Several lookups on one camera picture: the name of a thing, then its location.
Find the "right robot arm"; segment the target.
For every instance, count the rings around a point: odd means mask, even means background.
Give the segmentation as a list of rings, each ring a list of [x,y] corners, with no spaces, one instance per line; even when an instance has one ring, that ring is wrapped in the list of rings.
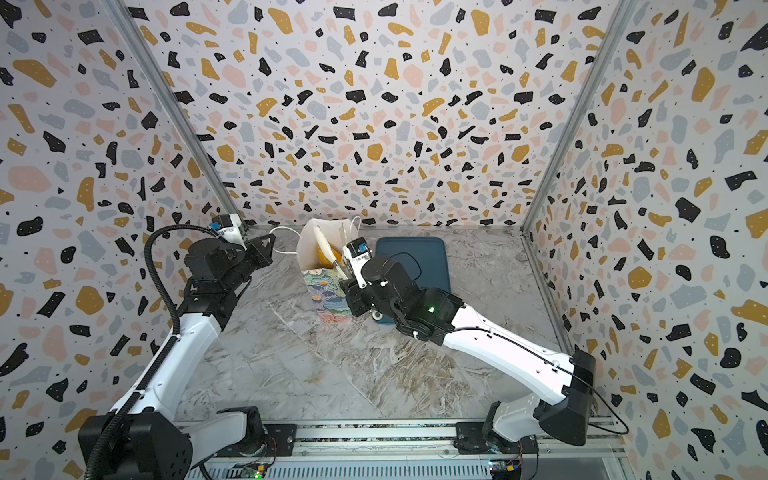
[[[378,313],[401,334],[473,356],[518,381],[529,395],[491,405],[481,430],[464,433],[458,449],[500,450],[538,434],[583,446],[590,426],[595,358],[528,341],[493,323],[459,297],[422,288],[392,257],[374,256],[353,221],[311,220],[296,247],[301,270],[328,265],[355,317]]]

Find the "floral paper bag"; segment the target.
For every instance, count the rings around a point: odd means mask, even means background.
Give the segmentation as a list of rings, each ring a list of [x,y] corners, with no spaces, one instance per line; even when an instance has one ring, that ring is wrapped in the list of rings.
[[[277,226],[270,230],[270,234],[274,235],[284,231],[295,236],[295,242],[288,249],[275,247],[274,252],[296,258],[313,308],[324,323],[345,323],[352,318],[341,288],[342,281],[349,278],[349,273],[343,258],[343,262],[337,263],[334,269],[320,267],[313,226],[321,227],[331,246],[342,256],[343,247],[358,237],[360,223],[360,217],[342,220],[312,219],[301,231],[287,226]]]

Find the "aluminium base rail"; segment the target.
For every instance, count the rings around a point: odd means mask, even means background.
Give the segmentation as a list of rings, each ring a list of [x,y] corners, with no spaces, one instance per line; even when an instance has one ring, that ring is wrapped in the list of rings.
[[[188,479],[631,479],[622,441],[548,435],[496,446],[479,419],[277,420],[254,453],[197,457]]]

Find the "teal tray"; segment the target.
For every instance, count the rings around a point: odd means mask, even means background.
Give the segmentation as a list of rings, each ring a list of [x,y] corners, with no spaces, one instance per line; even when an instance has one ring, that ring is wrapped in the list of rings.
[[[451,292],[444,241],[437,237],[382,237],[377,240],[374,253],[375,257],[398,261],[419,287],[447,292],[448,328],[462,301]],[[383,319],[395,325],[393,319]]]

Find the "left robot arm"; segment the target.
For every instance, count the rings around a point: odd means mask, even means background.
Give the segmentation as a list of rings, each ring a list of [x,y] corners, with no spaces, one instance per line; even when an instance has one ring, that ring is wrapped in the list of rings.
[[[182,393],[223,332],[252,274],[272,263],[272,234],[244,239],[235,229],[207,230],[184,258],[191,276],[171,331],[140,378],[103,415],[78,432],[87,479],[183,479],[217,453],[256,453],[268,445],[255,407],[225,409],[191,426],[175,424]]]

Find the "orange oval bread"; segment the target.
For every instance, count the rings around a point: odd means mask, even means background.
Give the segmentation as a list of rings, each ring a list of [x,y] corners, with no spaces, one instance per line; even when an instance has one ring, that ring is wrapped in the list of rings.
[[[323,269],[334,269],[337,263],[342,263],[341,254],[333,247],[323,248],[321,245],[317,247],[318,263]]]

